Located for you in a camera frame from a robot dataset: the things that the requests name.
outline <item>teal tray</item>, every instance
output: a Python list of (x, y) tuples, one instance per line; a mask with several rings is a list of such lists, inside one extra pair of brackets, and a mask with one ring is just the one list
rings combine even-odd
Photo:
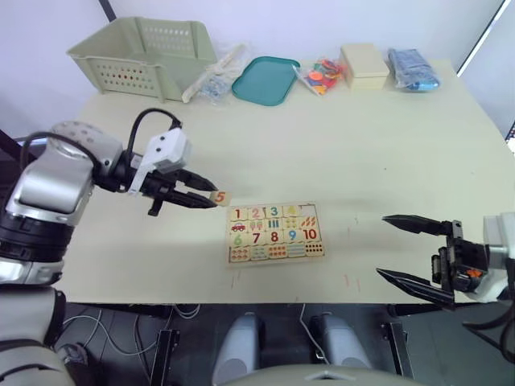
[(244, 101), (264, 106), (280, 105), (295, 82), (296, 60), (260, 56), (254, 59), (233, 83), (233, 94)]

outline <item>wooden puzzle board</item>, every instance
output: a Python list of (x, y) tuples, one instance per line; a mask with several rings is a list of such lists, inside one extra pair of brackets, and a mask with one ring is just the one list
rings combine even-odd
[(313, 203), (229, 207), (230, 266), (319, 260), (324, 255)]

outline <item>gray floor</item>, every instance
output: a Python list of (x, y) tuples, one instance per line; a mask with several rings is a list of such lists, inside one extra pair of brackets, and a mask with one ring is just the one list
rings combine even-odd
[[(180, 330), (178, 348), (171, 357), (170, 382), (188, 385), (208, 385), (211, 371), (225, 333), (231, 323), (246, 311), (253, 311), (266, 326), (262, 367), (287, 363), (310, 363), (311, 345), (299, 325), (299, 304), (290, 305), (205, 305), (192, 320), (172, 317), (171, 328)], [(455, 313), (439, 311), (402, 317), (408, 333), (408, 348), (415, 379), (430, 386), (504, 386), (515, 384), (515, 367), (504, 361), (494, 348), (470, 334), (460, 323), (463, 320), (483, 322), (495, 318), (506, 307), (482, 305), (461, 309)], [(389, 343), (383, 339), (381, 323), (391, 320), (384, 306), (375, 305), (308, 305), (305, 321), (323, 311), (345, 318), (355, 329), (373, 366), (394, 372)], [(98, 316), (98, 309), (68, 305), (68, 316), (84, 313)], [(125, 351), (136, 351), (134, 345), (135, 314), (104, 310), (102, 321), (109, 328), (114, 342)], [(141, 317), (140, 331), (144, 346), (152, 343), (166, 320)], [(94, 321), (79, 319), (63, 333), (56, 346), (65, 342), (84, 342)], [(106, 342), (98, 331), (88, 349), (101, 362), (103, 379), (108, 385), (147, 384), (137, 356), (122, 356)], [(150, 366), (154, 350), (148, 352)]]

